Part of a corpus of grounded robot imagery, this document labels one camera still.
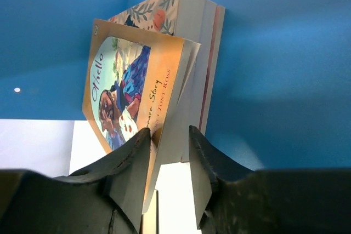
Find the Nineteen Eighty-Four book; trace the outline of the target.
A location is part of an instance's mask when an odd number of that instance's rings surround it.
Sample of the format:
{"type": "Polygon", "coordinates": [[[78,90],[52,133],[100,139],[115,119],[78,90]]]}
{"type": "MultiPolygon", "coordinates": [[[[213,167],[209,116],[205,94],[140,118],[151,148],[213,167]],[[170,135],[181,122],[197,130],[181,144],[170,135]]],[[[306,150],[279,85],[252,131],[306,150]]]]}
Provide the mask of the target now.
{"type": "Polygon", "coordinates": [[[158,191],[155,190],[148,211],[142,215],[140,234],[159,234],[158,191]]]}

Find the Othello picture book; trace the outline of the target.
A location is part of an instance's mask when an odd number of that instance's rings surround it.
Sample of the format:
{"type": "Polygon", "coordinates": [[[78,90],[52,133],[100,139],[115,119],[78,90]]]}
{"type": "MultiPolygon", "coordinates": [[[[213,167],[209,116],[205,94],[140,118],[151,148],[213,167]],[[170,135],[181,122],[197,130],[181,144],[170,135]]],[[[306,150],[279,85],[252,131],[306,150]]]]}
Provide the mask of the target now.
{"type": "Polygon", "coordinates": [[[147,210],[160,167],[184,154],[190,87],[200,44],[95,19],[83,113],[106,153],[146,128],[150,157],[142,176],[147,210]]]}

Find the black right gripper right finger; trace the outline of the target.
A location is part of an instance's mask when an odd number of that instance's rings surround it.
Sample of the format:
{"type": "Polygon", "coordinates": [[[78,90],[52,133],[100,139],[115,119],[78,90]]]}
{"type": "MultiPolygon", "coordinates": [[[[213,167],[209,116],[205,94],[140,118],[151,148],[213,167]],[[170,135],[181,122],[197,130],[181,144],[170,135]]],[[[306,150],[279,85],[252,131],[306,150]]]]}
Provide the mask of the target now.
{"type": "Polygon", "coordinates": [[[189,161],[200,230],[257,230],[258,183],[253,172],[189,127],[189,161]]]}

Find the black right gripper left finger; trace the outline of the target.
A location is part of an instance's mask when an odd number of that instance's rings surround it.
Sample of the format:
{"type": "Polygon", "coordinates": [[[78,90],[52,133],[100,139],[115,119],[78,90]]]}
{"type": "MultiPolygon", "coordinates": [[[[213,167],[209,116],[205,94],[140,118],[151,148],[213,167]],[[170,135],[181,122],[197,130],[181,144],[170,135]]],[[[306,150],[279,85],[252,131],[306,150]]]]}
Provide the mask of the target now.
{"type": "Polygon", "coordinates": [[[57,177],[52,233],[139,233],[150,143],[143,128],[117,150],[57,177]]]}

